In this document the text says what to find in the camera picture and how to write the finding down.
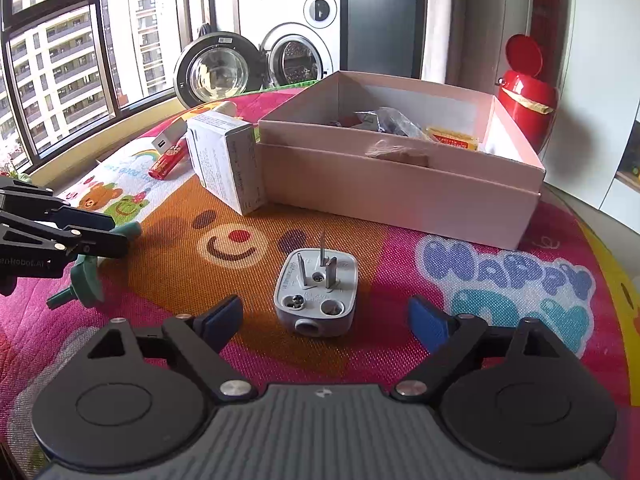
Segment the yellow small bottle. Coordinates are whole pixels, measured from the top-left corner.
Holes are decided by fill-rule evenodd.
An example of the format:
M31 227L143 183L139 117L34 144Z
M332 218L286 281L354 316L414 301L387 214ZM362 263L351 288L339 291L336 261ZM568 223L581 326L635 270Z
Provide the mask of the yellow small bottle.
M452 145L469 151L478 149L477 137L466 133L433 127L424 129L424 133L441 144Z

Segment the white usb charger cube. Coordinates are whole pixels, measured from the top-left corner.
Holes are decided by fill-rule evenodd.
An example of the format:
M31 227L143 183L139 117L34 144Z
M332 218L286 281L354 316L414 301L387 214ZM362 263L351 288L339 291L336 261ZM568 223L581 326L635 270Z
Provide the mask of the white usb charger cube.
M177 118L155 137L152 144L163 155L183 138L186 130L188 130L186 122L182 118Z

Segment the teal plastic clip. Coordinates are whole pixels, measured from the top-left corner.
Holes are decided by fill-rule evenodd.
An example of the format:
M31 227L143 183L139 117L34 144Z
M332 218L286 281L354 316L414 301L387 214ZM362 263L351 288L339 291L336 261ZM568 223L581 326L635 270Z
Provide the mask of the teal plastic clip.
M102 282L99 278L99 258L124 258L131 243L142 234L141 224L131 221L103 232L99 247L91 252L86 249L80 254L70 269L70 284L47 299L47 307L55 310L73 300L85 308L93 308L104 301Z

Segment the silver washing machine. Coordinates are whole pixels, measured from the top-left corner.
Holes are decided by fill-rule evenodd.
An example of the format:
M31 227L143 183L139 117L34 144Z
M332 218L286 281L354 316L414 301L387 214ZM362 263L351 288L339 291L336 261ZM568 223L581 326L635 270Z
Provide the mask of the silver washing machine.
M240 29L262 55L271 87L347 67L348 0L242 0Z

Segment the white charger packaging box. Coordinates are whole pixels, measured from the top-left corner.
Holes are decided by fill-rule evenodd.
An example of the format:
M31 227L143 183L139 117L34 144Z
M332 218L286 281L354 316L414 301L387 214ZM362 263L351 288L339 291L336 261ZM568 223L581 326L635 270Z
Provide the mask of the white charger packaging box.
M186 142L201 185L237 214L267 203L254 126L208 110L186 121Z

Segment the white three pin plug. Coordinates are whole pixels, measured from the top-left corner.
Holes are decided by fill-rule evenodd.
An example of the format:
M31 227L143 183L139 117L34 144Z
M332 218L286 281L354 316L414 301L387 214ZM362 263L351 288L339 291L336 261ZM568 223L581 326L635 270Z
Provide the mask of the white three pin plug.
M273 293L274 310L289 332L334 338L352 327L359 282L357 259L326 247L298 248L285 259Z

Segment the red lidded trash can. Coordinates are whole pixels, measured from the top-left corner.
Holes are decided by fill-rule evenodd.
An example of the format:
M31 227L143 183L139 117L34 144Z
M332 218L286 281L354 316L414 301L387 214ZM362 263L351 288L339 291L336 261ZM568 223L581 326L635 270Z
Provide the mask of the red lidded trash can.
M551 130L558 90L538 78L544 58L532 37L511 36L504 53L509 69L498 79L498 100L539 153Z

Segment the clear plastic bag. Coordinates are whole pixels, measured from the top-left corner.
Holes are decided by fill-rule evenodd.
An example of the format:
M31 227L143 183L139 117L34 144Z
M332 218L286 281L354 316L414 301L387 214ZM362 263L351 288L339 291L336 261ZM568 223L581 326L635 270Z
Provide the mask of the clear plastic bag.
M379 133L404 136L414 140L435 142L431 133L422 130L408 117L393 107L380 107L377 110L355 113L357 122L354 128Z

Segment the red lighter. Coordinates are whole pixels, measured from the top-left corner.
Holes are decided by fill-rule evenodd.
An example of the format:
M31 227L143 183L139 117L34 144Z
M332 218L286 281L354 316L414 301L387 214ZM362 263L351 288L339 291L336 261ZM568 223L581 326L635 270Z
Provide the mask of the red lighter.
M181 139L177 144L168 148L163 155L160 155L149 169L149 176L155 180L165 180L187 154L188 144L186 144L186 139Z

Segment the pink cardboard box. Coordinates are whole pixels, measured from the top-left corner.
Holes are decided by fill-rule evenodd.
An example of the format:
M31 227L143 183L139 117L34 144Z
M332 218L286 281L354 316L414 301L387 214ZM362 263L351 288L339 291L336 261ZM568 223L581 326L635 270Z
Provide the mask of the pink cardboard box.
M466 133L477 150L345 128L390 107L419 127ZM490 94L423 80L337 72L258 122L270 202L513 249L546 170Z

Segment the colourful cartoon play mat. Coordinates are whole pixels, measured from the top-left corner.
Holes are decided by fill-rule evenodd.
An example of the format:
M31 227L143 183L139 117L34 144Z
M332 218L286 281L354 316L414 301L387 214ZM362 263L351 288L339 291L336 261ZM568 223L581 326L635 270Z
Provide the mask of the colourful cartoon play mat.
M46 461L36 396L111 318L157 325L235 295L243 323L224 356L255 385L390 387L425 356L408 324L420 295L498 326L543 320L617 403L605 468L638 477L638 292L559 196L544 192L518 248L503 250L282 205L242 217L188 162L153 179L156 160L145 133L74 184L64 200L114 235L59 278L20 278L1 301L1 442L24 474Z

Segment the round washing machine door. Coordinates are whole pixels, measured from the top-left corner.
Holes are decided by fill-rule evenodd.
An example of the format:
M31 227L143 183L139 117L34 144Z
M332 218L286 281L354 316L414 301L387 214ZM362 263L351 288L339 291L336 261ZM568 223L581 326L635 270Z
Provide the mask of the round washing machine door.
M266 57L234 32L211 32L192 41L174 70L174 90L185 108L260 90L267 81Z

